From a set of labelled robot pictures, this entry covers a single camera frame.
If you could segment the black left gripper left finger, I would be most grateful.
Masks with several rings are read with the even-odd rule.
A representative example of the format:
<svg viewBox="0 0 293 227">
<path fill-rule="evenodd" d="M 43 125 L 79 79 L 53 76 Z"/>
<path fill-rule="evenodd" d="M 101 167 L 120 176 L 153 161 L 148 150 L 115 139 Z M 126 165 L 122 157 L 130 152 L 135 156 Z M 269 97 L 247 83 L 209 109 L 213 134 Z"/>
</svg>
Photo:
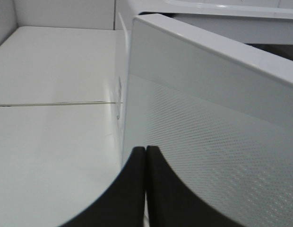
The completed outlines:
<svg viewBox="0 0 293 227">
<path fill-rule="evenodd" d="M 119 175 L 65 227 L 142 227 L 145 208 L 146 150 L 134 147 Z"/>
</svg>

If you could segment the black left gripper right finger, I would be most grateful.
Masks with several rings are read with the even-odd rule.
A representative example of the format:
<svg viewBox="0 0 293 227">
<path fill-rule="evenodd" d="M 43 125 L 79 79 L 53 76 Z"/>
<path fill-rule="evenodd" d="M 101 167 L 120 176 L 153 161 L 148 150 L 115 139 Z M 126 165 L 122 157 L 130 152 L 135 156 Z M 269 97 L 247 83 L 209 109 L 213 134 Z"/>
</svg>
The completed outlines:
<svg viewBox="0 0 293 227">
<path fill-rule="evenodd" d="M 159 147 L 146 149 L 146 197 L 151 227 L 227 227 L 228 219 L 196 196 Z"/>
</svg>

